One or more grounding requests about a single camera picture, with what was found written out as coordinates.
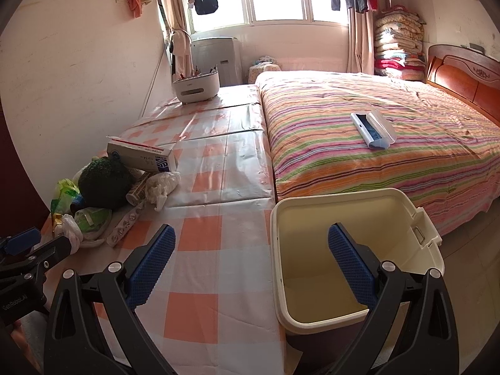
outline green plastic bag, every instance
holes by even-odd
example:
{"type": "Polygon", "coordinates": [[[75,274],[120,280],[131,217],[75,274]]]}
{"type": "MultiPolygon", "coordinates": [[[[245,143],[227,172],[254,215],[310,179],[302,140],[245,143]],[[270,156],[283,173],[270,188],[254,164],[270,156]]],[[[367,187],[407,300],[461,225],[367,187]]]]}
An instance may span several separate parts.
{"type": "Polygon", "coordinates": [[[52,215],[70,214],[69,206],[71,206],[71,203],[79,194],[78,187],[70,179],[63,179],[57,182],[51,201],[52,215]]]}
{"type": "Polygon", "coordinates": [[[112,211],[108,208],[87,207],[74,214],[74,221],[82,231],[84,240],[97,239],[109,225],[112,211]]]}

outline striped bedspread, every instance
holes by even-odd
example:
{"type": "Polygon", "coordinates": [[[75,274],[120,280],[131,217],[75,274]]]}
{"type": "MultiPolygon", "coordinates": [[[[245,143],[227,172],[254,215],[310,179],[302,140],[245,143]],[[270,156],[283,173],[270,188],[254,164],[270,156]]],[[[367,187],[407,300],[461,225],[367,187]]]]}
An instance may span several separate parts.
{"type": "Polygon", "coordinates": [[[500,195],[500,128],[432,86],[313,71],[257,79],[278,198],[398,188],[439,233],[487,211],[500,195]],[[378,109],[397,141],[368,149],[350,113],[378,109]]]}

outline white plastic bag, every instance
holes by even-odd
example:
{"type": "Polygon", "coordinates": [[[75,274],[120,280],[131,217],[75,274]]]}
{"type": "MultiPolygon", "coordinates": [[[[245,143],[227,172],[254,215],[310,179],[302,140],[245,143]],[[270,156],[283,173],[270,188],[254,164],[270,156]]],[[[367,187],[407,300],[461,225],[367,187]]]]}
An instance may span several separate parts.
{"type": "Polygon", "coordinates": [[[156,211],[161,211],[167,201],[167,196],[181,182],[179,172],[162,172],[151,176],[146,181],[146,199],[149,203],[156,204],[156,211]]]}
{"type": "Polygon", "coordinates": [[[69,239],[71,243],[71,253],[74,254],[79,250],[80,244],[83,241],[83,234],[74,218],[69,214],[62,216],[62,235],[69,239]]]}

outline white cardboard box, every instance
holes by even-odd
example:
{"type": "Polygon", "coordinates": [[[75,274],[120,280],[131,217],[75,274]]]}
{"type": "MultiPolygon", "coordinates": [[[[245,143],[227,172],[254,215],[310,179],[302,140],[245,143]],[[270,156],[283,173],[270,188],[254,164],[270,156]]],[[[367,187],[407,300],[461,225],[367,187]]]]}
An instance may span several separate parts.
{"type": "Polygon", "coordinates": [[[144,170],[146,172],[175,172],[176,159],[173,156],[173,144],[158,148],[156,146],[124,141],[109,137],[107,155],[121,161],[125,166],[144,170]]]}

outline broccoli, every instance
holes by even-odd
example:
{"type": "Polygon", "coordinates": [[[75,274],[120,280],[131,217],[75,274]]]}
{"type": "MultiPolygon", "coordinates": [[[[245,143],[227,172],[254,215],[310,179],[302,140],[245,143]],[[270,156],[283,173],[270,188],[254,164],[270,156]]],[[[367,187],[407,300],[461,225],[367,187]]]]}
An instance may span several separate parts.
{"type": "Polygon", "coordinates": [[[135,179],[119,160],[108,157],[93,160],[78,181],[87,207],[115,210],[125,205],[125,196],[135,179]]]}

